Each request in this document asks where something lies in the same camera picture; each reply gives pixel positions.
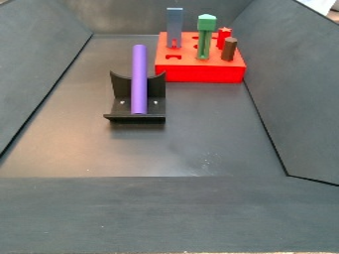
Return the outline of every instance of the purple peg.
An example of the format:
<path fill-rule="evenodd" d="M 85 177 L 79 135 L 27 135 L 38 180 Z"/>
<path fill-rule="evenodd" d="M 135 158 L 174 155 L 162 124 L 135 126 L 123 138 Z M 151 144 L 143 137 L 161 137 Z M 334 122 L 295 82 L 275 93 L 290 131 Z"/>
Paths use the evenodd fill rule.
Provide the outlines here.
<path fill-rule="evenodd" d="M 147 47 L 133 47 L 131 114 L 147 114 Z"/>

